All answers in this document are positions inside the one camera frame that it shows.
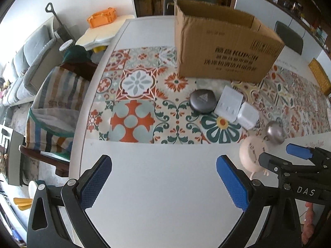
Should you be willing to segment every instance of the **white table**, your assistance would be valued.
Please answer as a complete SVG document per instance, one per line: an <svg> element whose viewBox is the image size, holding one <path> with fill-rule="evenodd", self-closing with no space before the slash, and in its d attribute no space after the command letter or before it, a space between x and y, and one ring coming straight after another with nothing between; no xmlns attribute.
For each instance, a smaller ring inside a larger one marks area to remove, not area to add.
<svg viewBox="0 0 331 248"><path fill-rule="evenodd" d="M216 159L226 154L242 169L238 144L161 145L85 139L86 121L95 90L113 50L174 45L173 16L128 20L100 61L86 94L72 147L69 178L79 178L102 154L112 158L113 171L87 213L111 247L218 247L242 211L234 206L216 172ZM316 83L299 55L285 47L277 63ZM291 142L316 144L331 150L330 133L286 139L269 152L296 164L309 161L286 154ZM265 185L277 186L277 176L256 174ZM305 211L298 204L299 213ZM268 208L265 207L262 218ZM248 244L253 244L261 219Z"/></svg>

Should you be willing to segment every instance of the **hand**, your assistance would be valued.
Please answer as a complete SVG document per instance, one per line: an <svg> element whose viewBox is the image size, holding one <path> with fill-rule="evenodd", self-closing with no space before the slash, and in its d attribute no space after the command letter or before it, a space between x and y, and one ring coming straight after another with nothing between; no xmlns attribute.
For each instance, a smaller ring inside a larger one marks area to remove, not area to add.
<svg viewBox="0 0 331 248"><path fill-rule="evenodd" d="M307 242L314 233L314 226L312 224L312 219L315 215L312 209L312 203L306 202L305 206L308 207L308 210L306 212L305 224L303 226L303 232L301 234L301 240L303 244L307 244Z"/></svg>

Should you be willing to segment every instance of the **blue gripper pad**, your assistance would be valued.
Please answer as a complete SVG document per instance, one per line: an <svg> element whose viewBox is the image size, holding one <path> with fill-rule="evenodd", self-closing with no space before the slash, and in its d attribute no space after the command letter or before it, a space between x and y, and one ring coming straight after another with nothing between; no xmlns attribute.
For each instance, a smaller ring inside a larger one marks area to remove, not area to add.
<svg viewBox="0 0 331 248"><path fill-rule="evenodd" d="M94 170L92 176L86 182L80 193L80 205L82 210L91 208L98 197L102 187L104 186L110 172L112 171L112 160L109 156L105 156L104 160Z"/></svg>
<svg viewBox="0 0 331 248"><path fill-rule="evenodd" d="M286 146L286 153L289 155L293 155L302 159L310 159L312 158L312 153L309 148L303 147L300 145L296 145L293 143L289 143Z"/></svg>
<svg viewBox="0 0 331 248"><path fill-rule="evenodd" d="M229 163L232 164L227 156L222 155L218 157L216 161L216 170L229 192L234 205L236 205L237 208L246 211L249 204L248 191L234 172L233 167L235 168L235 166L232 164L233 167L231 167Z"/></svg>

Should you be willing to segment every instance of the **orange basket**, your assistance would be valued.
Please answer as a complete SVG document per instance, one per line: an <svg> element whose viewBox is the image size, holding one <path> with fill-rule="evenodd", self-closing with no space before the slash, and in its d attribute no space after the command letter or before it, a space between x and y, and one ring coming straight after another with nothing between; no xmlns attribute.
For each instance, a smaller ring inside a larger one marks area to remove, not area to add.
<svg viewBox="0 0 331 248"><path fill-rule="evenodd" d="M87 22L90 23L91 28L95 28L105 24L112 23L116 18L117 16L116 16L115 8L110 7L106 10L94 13L92 16L90 16L87 19Z"/></svg>
<svg viewBox="0 0 331 248"><path fill-rule="evenodd" d="M312 70L322 92L325 96L328 96L331 93L331 82L324 72L323 67L315 58L312 59L308 66Z"/></svg>

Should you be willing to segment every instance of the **white charger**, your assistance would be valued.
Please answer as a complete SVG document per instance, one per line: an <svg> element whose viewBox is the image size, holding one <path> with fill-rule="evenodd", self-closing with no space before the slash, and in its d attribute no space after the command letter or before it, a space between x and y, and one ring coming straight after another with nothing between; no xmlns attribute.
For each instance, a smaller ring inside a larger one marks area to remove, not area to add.
<svg viewBox="0 0 331 248"><path fill-rule="evenodd" d="M214 109L214 113L229 122L234 122L237 118L243 97L238 91L226 86Z"/></svg>
<svg viewBox="0 0 331 248"><path fill-rule="evenodd" d="M239 109L237 122L246 130L251 130L254 128L258 120L259 111L248 102L244 102Z"/></svg>

